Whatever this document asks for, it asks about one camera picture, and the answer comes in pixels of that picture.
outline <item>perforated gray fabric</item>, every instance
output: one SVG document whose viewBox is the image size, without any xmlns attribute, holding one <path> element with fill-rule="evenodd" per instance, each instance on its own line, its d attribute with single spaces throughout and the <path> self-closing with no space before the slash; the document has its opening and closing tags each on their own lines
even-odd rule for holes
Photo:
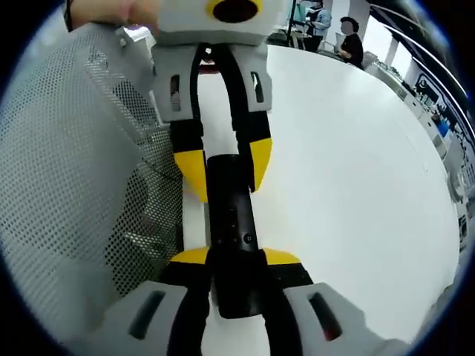
<svg viewBox="0 0 475 356">
<path fill-rule="evenodd" d="M 58 341 L 183 250 L 182 176 L 150 61 L 88 25 L 19 71 L 0 107 L 1 255 Z"/>
</svg>

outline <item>white mesh surface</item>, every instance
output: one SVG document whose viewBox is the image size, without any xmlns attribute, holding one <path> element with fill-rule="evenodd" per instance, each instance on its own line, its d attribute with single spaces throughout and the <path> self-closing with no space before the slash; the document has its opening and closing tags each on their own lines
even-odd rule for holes
<svg viewBox="0 0 475 356">
<path fill-rule="evenodd" d="M 1 253 L 59 340 L 183 249 L 182 177 L 147 93 L 150 62 L 88 25 L 11 83 L 0 108 Z"/>
</svg>

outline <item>person in black shirt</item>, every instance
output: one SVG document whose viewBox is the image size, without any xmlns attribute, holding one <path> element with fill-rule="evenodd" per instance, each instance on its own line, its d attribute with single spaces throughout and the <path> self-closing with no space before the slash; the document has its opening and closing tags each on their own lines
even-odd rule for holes
<svg viewBox="0 0 475 356">
<path fill-rule="evenodd" d="M 352 17 L 342 17 L 341 32 L 347 35 L 341 44 L 338 55 L 346 62 L 363 69 L 363 44 L 357 34 L 359 23 Z"/>
</svg>

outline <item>black cylindrical object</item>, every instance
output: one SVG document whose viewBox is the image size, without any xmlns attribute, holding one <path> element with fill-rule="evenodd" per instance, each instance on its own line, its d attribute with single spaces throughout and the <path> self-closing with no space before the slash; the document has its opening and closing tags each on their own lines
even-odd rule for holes
<svg viewBox="0 0 475 356">
<path fill-rule="evenodd" d="M 239 155 L 208 159 L 206 180 L 214 271 L 220 315 L 226 319 L 260 314 L 259 253 L 246 167 Z"/>
</svg>

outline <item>white table surface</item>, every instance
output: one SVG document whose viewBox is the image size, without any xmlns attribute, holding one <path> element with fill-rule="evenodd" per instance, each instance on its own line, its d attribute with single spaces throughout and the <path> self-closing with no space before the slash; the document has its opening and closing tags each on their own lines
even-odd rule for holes
<svg viewBox="0 0 475 356">
<path fill-rule="evenodd" d="M 386 84 L 342 62 L 270 47 L 272 157 L 252 195 L 260 247 L 298 256 L 383 338 L 411 342 L 456 271 L 459 232 L 446 172 L 411 110 Z M 208 156 L 237 153 L 218 75 L 201 76 Z M 186 248 L 206 244 L 204 207 L 185 187 Z M 268 355 L 261 317 L 212 309 L 203 354 Z"/>
</svg>

